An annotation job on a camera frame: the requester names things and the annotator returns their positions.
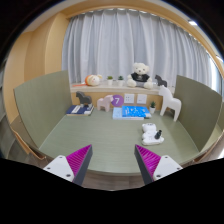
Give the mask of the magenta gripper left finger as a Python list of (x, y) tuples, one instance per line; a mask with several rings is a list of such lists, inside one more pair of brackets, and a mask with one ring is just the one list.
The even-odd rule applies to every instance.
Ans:
[(44, 170), (81, 186), (92, 155), (92, 145), (87, 145), (68, 156), (57, 156)]

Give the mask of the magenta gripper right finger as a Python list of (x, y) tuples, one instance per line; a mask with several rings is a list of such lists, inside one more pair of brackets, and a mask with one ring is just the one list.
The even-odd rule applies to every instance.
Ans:
[(139, 145), (135, 145), (134, 155), (145, 185), (182, 169), (182, 167), (168, 155), (159, 156)]

